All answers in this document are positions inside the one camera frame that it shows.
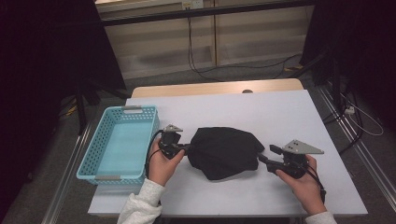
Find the right hand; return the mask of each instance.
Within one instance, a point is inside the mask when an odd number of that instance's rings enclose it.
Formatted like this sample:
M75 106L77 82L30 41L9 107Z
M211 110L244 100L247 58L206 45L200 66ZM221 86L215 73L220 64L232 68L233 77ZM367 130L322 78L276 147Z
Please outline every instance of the right hand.
M316 171L317 161L315 158L306 155L306 159L308 160L309 166ZM312 169L308 168L308 170L314 174L315 172ZM294 179L281 170L276 170L276 174L292 188L294 195L300 201L309 216L327 211L320 198L320 187L311 175L305 174L300 179Z

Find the person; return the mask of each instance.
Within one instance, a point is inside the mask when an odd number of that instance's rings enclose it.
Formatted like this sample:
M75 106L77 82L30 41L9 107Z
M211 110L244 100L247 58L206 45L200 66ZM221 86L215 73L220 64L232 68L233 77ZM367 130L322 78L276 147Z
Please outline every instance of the person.
M161 196L165 191L167 181L172 177L177 165L183 159L184 150L180 150L177 155L168 160L161 152L158 152L159 140L156 140L149 155L152 155L149 162L148 178L145 179L139 194L133 193L123 206L118 224L149 224L161 214L162 206L159 205ZM306 155L310 168L317 170L317 161ZM333 224L336 223L333 215L327 211L326 206L320 198L318 183L312 176L305 174L300 179L285 174L277 170L276 174L286 184L288 184L294 195L300 201L303 209L309 217L305 219L307 224Z

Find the black fabric bag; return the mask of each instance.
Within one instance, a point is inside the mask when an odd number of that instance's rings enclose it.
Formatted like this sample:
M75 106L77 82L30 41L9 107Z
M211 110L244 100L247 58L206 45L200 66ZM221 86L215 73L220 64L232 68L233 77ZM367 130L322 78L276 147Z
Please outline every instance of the black fabric bag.
M257 170L257 153L264 146L252 134L234 128L200 128L191 139L188 158L209 180Z

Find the wall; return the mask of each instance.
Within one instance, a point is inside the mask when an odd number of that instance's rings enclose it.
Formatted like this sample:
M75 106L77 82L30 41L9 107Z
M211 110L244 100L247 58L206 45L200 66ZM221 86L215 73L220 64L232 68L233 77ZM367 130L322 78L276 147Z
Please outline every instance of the wall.
M268 2L244 1L244 4ZM205 7L240 1L204 0ZM180 0L99 0L101 18L181 10ZM274 9L191 19L195 67L288 57L302 52L312 7ZM106 27L124 79L189 70L187 19Z

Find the basket handle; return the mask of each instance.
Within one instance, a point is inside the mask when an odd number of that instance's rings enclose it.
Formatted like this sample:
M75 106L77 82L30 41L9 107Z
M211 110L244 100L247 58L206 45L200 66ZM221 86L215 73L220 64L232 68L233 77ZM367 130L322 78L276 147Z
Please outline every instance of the basket handle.
M96 175L95 180L121 180L120 175Z
M141 105L124 105L121 110L125 114L140 114L143 113L143 107Z

